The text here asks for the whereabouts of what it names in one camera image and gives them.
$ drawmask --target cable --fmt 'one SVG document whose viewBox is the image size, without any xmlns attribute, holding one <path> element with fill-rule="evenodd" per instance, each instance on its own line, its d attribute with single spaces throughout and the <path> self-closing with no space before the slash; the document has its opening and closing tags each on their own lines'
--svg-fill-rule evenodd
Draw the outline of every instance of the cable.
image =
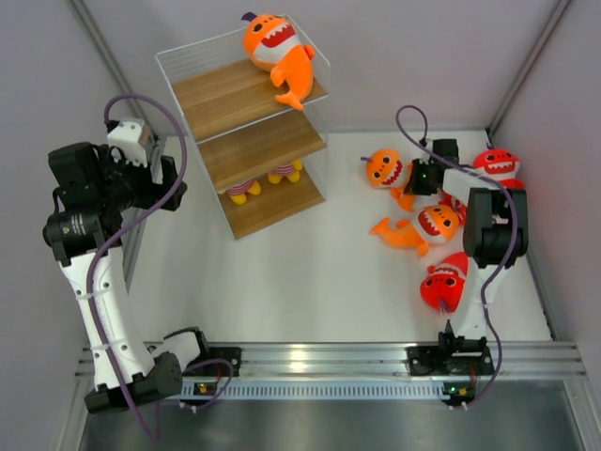
<svg viewBox="0 0 601 451">
<path fill-rule="evenodd" d="M 478 395 L 478 397 L 475 398 L 470 403 L 470 405 L 472 405 L 474 402 L 476 402 L 479 399 L 481 399 L 490 390 L 490 387 L 492 386 L 492 384 L 495 382 L 495 380 L 498 378 L 499 374 L 501 373 L 501 365 L 502 365 L 502 361 L 503 361 L 503 350 L 502 350 L 502 344 L 501 344 L 501 337 L 497 333 L 497 330 L 495 329 L 495 327 L 492 324 L 492 321 L 490 320 L 490 314 L 488 313 L 488 301 L 486 300 L 486 289 L 492 283 L 492 281 L 495 280 L 495 277 L 497 277 L 499 275 L 499 273 L 502 271 L 503 267 L 507 264 L 507 262 L 509 261 L 509 258 L 511 257 L 511 254 L 514 251 L 514 248 L 516 247 L 516 241 L 517 241 L 517 211 L 516 211 L 516 204 L 514 203 L 514 199 L 512 199 L 511 195 L 509 194 L 509 191 L 507 191 L 507 189 L 503 185 L 501 185 L 499 182 L 497 182 L 496 180 L 490 179 L 490 178 L 485 177 L 485 176 L 476 175 L 472 171 L 469 171 L 468 169 L 466 169 L 465 167 L 462 167 L 462 166 L 460 166 L 458 164 L 449 162 L 449 161 L 445 160 L 444 158 L 440 157 L 439 155 L 435 154 L 433 151 L 428 150 L 427 148 L 425 148 L 425 146 L 423 146 L 420 142 L 418 142 L 415 139 L 413 139 L 407 133 L 407 131 L 403 128 L 403 125 L 401 124 L 401 120 L 399 118 L 400 115 L 401 115 L 401 113 L 403 111 L 407 110 L 407 109 L 411 109 L 411 110 L 417 111 L 422 116 L 422 119 L 424 120 L 426 131 L 427 131 L 428 119 L 427 119 L 424 111 L 421 108 L 419 108 L 418 106 L 415 106 L 415 105 L 405 105 L 405 106 L 402 106 L 396 112 L 396 118 L 395 118 L 396 119 L 396 126 L 398 127 L 398 130 L 410 141 L 410 143 L 413 146 L 415 146 L 415 147 L 419 148 L 420 150 L 424 151 L 430 157 L 434 158 L 435 160 L 438 160 L 440 163 L 446 164 L 447 166 L 449 166 L 449 167 L 451 167 L 453 169 L 456 169 L 456 170 L 458 170 L 460 172 L 463 172 L 465 174 L 469 174 L 469 175 L 471 175 L 471 176 L 473 176 L 473 177 L 475 177 L 477 179 L 483 180 L 483 181 L 488 182 L 488 183 L 492 183 L 493 185 L 495 185 L 503 193 L 503 195 L 505 196 L 505 199 L 507 199 L 507 205 L 509 206 L 509 211 L 510 211 L 509 221 L 511 222 L 511 239 L 509 240 L 509 246 L 507 247 L 507 251 L 505 251 L 505 254 L 503 255 L 503 258 L 501 259 L 501 263 L 499 263 L 499 266 L 485 280 L 485 282 L 482 284 L 482 288 L 480 289 L 480 297 L 482 299 L 482 306 L 484 308 L 484 316 L 485 316 L 486 325 L 488 326 L 488 329 L 490 329 L 490 332 L 495 337 L 495 341 L 497 342 L 499 356 L 498 356 L 498 359 L 497 359 L 497 365 L 495 366 L 495 370 L 494 370 L 492 376 L 490 377 L 490 379 L 488 380 L 488 382 L 486 383 L 485 387 L 482 389 L 482 391 L 480 392 L 480 394 Z"/>
<path fill-rule="evenodd" d="M 204 362 L 200 362 L 199 364 L 188 366 L 186 368 L 186 372 L 194 371 L 195 369 L 203 368 L 203 367 L 209 366 L 209 365 L 225 365 L 225 366 L 227 366 L 227 369 L 229 370 L 229 374 L 227 376 L 227 381 L 225 381 L 225 384 L 223 385 L 223 387 L 218 392 L 216 392 L 215 395 L 213 395 L 213 397 L 210 399 L 210 401 L 208 401 L 207 403 L 205 403 L 202 406 L 200 406 L 199 408 L 197 408 L 196 412 L 203 411 L 204 409 L 207 409 L 210 406 L 212 406 L 213 404 L 215 404 L 217 402 L 217 400 L 220 398 L 220 396 L 223 395 L 225 390 L 227 390 L 227 387 L 230 384 L 230 382 L 232 381 L 232 379 L 234 379 L 234 372 L 235 372 L 234 366 L 232 365 L 231 362 L 229 362 L 225 359 L 205 360 Z"/>
<path fill-rule="evenodd" d="M 98 266 L 98 263 L 99 263 L 100 259 L 102 258 L 102 256 L 104 256 L 104 254 L 106 254 L 106 252 L 111 248 L 111 246 L 113 246 L 113 244 L 115 244 L 123 235 L 128 233 L 134 227 L 136 227 L 137 225 L 142 223 L 148 216 L 150 216 L 152 213 L 154 213 L 156 210 L 158 210 L 160 207 L 162 207 L 171 198 L 171 196 L 177 191 L 177 188 L 179 187 L 179 185 L 181 184 L 181 182 L 184 179 L 184 174 L 186 172 L 186 165 L 188 163 L 188 151 L 186 149 L 186 139 L 185 139 L 183 130 L 181 130 L 181 127 L 179 127 L 177 120 L 169 112 L 169 110 L 167 110 L 160 103 L 151 99 L 148 96 L 145 96 L 143 94 L 136 94 L 136 93 L 126 93 L 126 94 L 120 94 L 118 96 L 113 97 L 112 99 L 110 99 L 108 101 L 108 103 L 104 107 L 104 123 L 105 124 L 109 123 L 109 121 L 110 121 L 109 114 L 111 112 L 111 108 L 113 107 L 113 105 L 115 103 L 117 103 L 118 101 L 123 101 L 126 99 L 136 99 L 138 101 L 144 101 L 146 103 L 149 103 L 152 106 L 154 106 L 155 108 L 157 108 L 161 113 L 163 113 L 165 115 L 165 117 L 167 117 L 167 119 L 169 120 L 169 122 L 171 122 L 171 125 L 175 129 L 175 131 L 177 133 L 177 137 L 179 138 L 179 146 L 181 147 L 181 167 L 179 168 L 179 174 L 177 175 L 177 178 L 174 181 L 171 188 L 169 189 L 169 191 L 167 191 L 167 193 L 165 193 L 165 195 L 161 199 L 159 199 L 157 201 L 157 203 L 155 203 L 152 207 L 150 207 L 150 209 L 148 209 L 144 213 L 142 213 L 133 222 L 120 228 L 113 236 L 111 236 L 99 248 L 99 250 L 96 252 L 94 257 L 92 258 L 92 261 L 87 270 L 87 275 L 85 278 L 85 289 L 87 291 L 87 294 L 90 295 L 90 298 L 88 300 L 90 313 L 92 315 L 92 319 L 94 320 L 94 325 L 98 331 L 100 342 L 104 346 L 109 344 L 109 339 L 108 339 L 106 331 L 104 330 L 104 327 L 102 325 L 98 307 L 96 306 L 96 300 L 94 299 L 94 296 L 91 296 L 92 293 L 94 293 L 94 272 L 96 270 L 96 267 Z M 111 367 L 113 368 L 113 370 L 115 372 L 116 378 L 119 382 L 119 387 L 121 388 L 121 392 L 123 393 L 123 397 L 125 398 L 125 401 L 126 401 L 128 407 L 135 415 L 138 423 L 140 424 L 140 426 L 142 427 L 142 429 L 144 430 L 144 432 L 146 433 L 148 438 L 150 438 L 150 440 L 152 442 L 157 443 L 159 440 L 158 427 L 157 427 L 156 434 L 153 434 L 152 431 L 150 430 L 150 427 L 144 420 L 144 417 L 140 413 L 138 406 L 135 405 L 135 402 L 133 401 L 133 398 L 131 397 L 130 390 L 127 386 L 127 383 L 125 382 L 125 379 L 123 378 L 123 374 L 121 373 L 121 369 L 119 368 L 119 364 L 116 359 L 115 353 L 113 352 L 113 350 L 110 347 L 107 348 L 106 355 L 108 356 L 109 362 L 111 363 Z"/>
</svg>

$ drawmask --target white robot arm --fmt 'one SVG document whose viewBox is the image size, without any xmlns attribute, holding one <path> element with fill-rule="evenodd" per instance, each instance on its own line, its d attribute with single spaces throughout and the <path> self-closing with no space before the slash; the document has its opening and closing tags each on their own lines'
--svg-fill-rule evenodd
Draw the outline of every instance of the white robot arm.
<svg viewBox="0 0 601 451">
<path fill-rule="evenodd" d="M 127 408 L 123 382 L 136 405 L 176 395 L 190 362 L 208 358 L 202 355 L 208 347 L 197 328 L 168 335 L 152 353 L 146 349 L 125 288 L 120 241 L 100 257 L 93 292 L 87 293 L 92 260 L 121 228 L 121 212 L 129 207 L 149 209 L 177 177 L 173 159 L 162 157 L 162 184 L 152 181 L 148 155 L 155 140 L 144 121 L 126 118 L 109 127 L 108 146 L 77 143 L 49 154 L 49 166 L 59 186 L 54 190 L 54 213 L 43 231 L 84 318 L 95 368 L 95 390 L 85 398 L 90 412 Z M 163 208 L 176 210 L 185 192 L 182 183 Z"/>
<path fill-rule="evenodd" d="M 479 179 L 479 175 L 475 171 L 468 168 L 465 170 L 468 172 L 447 169 L 444 171 L 442 180 L 442 191 L 452 195 L 463 205 L 467 206 L 470 203 L 470 193 L 475 188 L 494 192 L 499 190 L 495 185 Z M 497 265 L 491 264 L 479 268 L 473 256 L 470 257 L 469 263 L 461 300 L 457 310 L 451 316 L 450 322 L 457 335 L 465 336 L 467 339 L 479 339 L 486 336 L 484 308 L 487 307 L 482 304 L 481 289 L 485 281 L 497 269 Z M 488 304 L 493 303 L 501 281 L 510 270 L 510 268 L 503 268 L 486 288 Z"/>
<path fill-rule="evenodd" d="M 460 166 L 455 140 L 435 140 L 431 153 L 453 167 L 434 157 L 414 160 L 406 193 L 430 195 L 442 190 L 467 206 L 463 247 L 469 269 L 457 310 L 439 333 L 439 343 L 408 349 L 409 370 L 414 376 L 469 376 L 471 370 L 490 375 L 485 312 L 504 276 L 528 249 L 526 192 L 501 189 L 469 166 Z"/>
</svg>

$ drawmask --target metal corner post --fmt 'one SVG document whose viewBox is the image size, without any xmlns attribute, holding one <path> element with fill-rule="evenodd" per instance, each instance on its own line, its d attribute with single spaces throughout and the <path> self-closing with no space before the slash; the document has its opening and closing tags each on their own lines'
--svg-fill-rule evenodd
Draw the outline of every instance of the metal corner post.
<svg viewBox="0 0 601 451">
<path fill-rule="evenodd" d="M 563 18 L 566 16 L 566 13 L 569 7 L 572 5 L 573 0 L 558 0 L 553 7 L 551 13 L 548 16 L 548 19 L 543 26 L 543 29 L 536 39 L 536 42 L 533 44 L 531 50 L 528 53 L 528 56 L 524 60 L 524 63 L 521 65 L 519 71 L 516 74 L 516 77 L 509 85 L 509 89 L 503 96 L 501 100 L 501 104 L 497 108 L 495 115 L 493 116 L 490 125 L 486 128 L 489 135 L 494 136 L 502 122 L 504 121 L 509 109 L 513 105 L 516 100 L 517 94 L 520 89 L 524 86 L 528 77 L 532 73 L 532 70 L 536 66 L 541 54 L 546 49 L 548 43 L 551 38 L 555 34 L 558 25 L 561 23 Z"/>
<path fill-rule="evenodd" d="M 108 71 L 118 89 L 122 93 L 132 92 L 130 82 L 125 77 L 123 70 L 119 66 L 119 63 L 113 55 L 111 48 L 106 43 L 104 35 L 101 33 L 96 21 L 92 17 L 92 14 L 90 14 L 90 11 L 85 5 L 84 0 L 66 0 L 66 2 L 73 12 L 75 19 L 77 22 L 79 22 L 80 26 L 90 39 L 90 42 L 96 49 L 102 64 Z M 127 102 L 133 113 L 137 117 L 143 119 L 148 125 L 150 125 L 150 128 L 152 129 L 152 124 L 148 120 L 144 110 L 140 107 L 140 104 L 132 99 L 128 99 Z"/>
</svg>

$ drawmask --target wooden shelf board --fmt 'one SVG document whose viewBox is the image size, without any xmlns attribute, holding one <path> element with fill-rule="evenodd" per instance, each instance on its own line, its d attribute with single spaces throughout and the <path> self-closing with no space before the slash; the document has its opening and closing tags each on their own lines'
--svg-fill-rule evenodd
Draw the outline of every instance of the wooden shelf board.
<svg viewBox="0 0 601 451">
<path fill-rule="evenodd" d="M 211 139 L 198 149 L 219 192 L 325 146 L 307 117 L 291 111 Z"/>
<path fill-rule="evenodd" d="M 275 87 L 269 74 L 247 59 L 175 82 L 172 88 L 196 142 L 290 109 L 274 99 L 287 85 Z M 305 101 L 325 95 L 315 79 Z"/>
<path fill-rule="evenodd" d="M 267 176 L 258 179 L 261 194 L 247 194 L 244 205 L 236 205 L 227 194 L 220 194 L 223 211 L 232 228 L 234 238 L 240 239 L 324 201 L 323 196 L 306 171 L 297 183 L 283 179 L 272 185 Z"/>
</svg>

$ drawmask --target gray wall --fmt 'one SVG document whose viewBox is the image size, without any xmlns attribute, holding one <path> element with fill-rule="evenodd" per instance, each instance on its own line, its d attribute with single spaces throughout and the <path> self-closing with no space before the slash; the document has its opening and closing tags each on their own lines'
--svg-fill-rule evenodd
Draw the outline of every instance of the gray wall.
<svg viewBox="0 0 601 451">
<path fill-rule="evenodd" d="M 41 229 L 47 153 L 105 139 L 108 74 L 63 0 L 5 0 L 0 14 L 0 449 L 49 449 L 84 343 L 79 308 Z"/>
<path fill-rule="evenodd" d="M 601 399 L 601 2 L 574 2 L 498 142 L 523 162 L 532 248 L 563 335 Z"/>
<path fill-rule="evenodd" d="M 331 61 L 334 127 L 391 128 L 404 103 L 437 127 L 487 125 L 555 0 L 86 3 L 132 87 L 169 105 L 157 52 L 237 29 L 249 9 L 290 14 Z"/>
</svg>

